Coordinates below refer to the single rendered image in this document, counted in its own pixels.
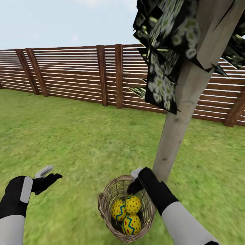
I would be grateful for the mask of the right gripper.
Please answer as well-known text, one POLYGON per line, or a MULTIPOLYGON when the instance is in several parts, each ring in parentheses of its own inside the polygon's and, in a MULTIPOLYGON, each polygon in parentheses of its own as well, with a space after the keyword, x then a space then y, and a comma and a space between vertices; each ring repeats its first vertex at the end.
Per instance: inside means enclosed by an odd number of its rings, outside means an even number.
POLYGON ((139 192, 139 191, 142 191, 144 188, 140 187, 137 183, 137 179, 131 183, 127 189, 127 193, 128 194, 133 194, 135 195, 135 193, 139 192))

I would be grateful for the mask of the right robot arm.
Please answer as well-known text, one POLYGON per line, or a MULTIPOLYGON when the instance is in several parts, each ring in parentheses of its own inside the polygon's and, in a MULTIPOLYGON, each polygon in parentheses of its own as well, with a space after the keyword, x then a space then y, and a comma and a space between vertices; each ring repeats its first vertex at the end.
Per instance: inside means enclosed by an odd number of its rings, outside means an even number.
POLYGON ((129 185, 127 193, 135 195, 145 189, 175 245, 221 245, 172 194, 166 183, 157 180, 150 168, 138 167, 131 176, 134 182, 129 185))

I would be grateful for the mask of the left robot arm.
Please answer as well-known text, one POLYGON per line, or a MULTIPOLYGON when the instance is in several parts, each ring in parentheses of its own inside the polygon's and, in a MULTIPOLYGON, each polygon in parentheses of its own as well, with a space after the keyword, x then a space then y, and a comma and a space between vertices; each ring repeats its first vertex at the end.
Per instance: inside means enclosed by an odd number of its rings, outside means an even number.
POLYGON ((0 245, 23 245, 26 211, 31 192, 39 195, 63 177, 58 173, 44 177, 53 168, 53 165, 44 167, 35 174, 35 179, 18 176, 9 182, 0 202, 0 245))

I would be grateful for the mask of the easter egg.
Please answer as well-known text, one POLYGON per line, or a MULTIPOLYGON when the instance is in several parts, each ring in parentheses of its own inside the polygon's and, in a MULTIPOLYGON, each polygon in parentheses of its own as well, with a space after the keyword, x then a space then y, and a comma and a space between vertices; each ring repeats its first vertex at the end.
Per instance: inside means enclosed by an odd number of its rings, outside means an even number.
POLYGON ((141 208, 141 200, 136 195, 129 195, 124 201, 124 207, 128 214, 136 214, 141 208))
POLYGON ((122 222, 126 215, 128 215, 127 211, 124 207, 124 201, 121 199, 117 199, 111 208, 111 215, 116 222, 122 222))
POLYGON ((125 235, 137 235, 141 231, 141 218, 138 217, 137 213, 128 214, 126 218, 123 220, 122 232, 125 235))

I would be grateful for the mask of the wicker basket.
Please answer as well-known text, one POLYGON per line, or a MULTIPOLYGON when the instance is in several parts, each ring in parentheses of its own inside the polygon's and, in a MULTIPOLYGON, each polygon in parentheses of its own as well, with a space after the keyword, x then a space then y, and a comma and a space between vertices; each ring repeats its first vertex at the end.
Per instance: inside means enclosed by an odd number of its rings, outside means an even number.
POLYGON ((123 221, 115 224, 115 220, 111 215, 112 205, 117 199, 125 201, 126 197, 130 195, 127 193, 127 189, 133 182, 134 179, 131 175, 121 175, 109 181, 103 193, 98 194, 98 211, 100 212, 100 216, 105 221, 106 227, 111 233, 125 244, 135 242, 150 231, 157 211, 156 206, 148 197, 145 189, 143 189, 135 193, 141 200, 141 208, 137 213, 138 217, 141 218, 141 231, 137 235, 125 235, 122 231, 123 221))

